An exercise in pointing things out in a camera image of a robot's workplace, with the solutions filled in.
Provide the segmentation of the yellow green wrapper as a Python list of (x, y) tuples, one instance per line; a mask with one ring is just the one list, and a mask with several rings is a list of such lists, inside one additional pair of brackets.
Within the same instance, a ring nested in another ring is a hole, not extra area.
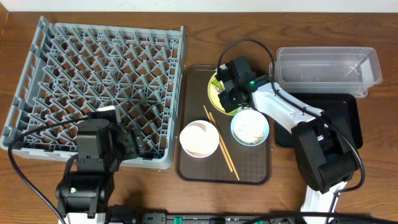
[(211, 78), (210, 83), (217, 93), (224, 91), (223, 85), (216, 79), (215, 76)]

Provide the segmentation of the light blue bowl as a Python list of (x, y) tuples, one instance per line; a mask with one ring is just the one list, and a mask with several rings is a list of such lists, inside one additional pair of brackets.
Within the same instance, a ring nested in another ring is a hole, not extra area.
[(267, 118), (256, 110), (242, 110), (231, 120), (231, 134), (238, 143), (245, 146), (258, 146), (270, 134)]

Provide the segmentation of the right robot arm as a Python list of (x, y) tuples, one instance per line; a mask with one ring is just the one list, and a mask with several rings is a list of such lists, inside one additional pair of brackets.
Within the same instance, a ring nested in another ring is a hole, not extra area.
[(241, 106), (271, 117), (292, 135), (297, 166), (307, 184), (304, 212), (333, 213), (346, 184), (364, 166), (346, 117), (340, 111), (314, 108), (287, 93), (273, 79), (259, 77), (247, 58), (219, 63), (218, 98), (225, 111)]

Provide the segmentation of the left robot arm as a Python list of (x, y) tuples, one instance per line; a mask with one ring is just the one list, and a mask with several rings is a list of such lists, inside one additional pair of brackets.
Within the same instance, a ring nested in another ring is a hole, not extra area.
[(89, 113), (78, 124), (77, 154), (67, 161), (57, 185), (61, 223), (140, 223), (131, 208), (108, 204), (114, 190), (114, 173), (122, 161), (146, 151), (141, 131), (127, 130), (119, 109), (106, 106)]

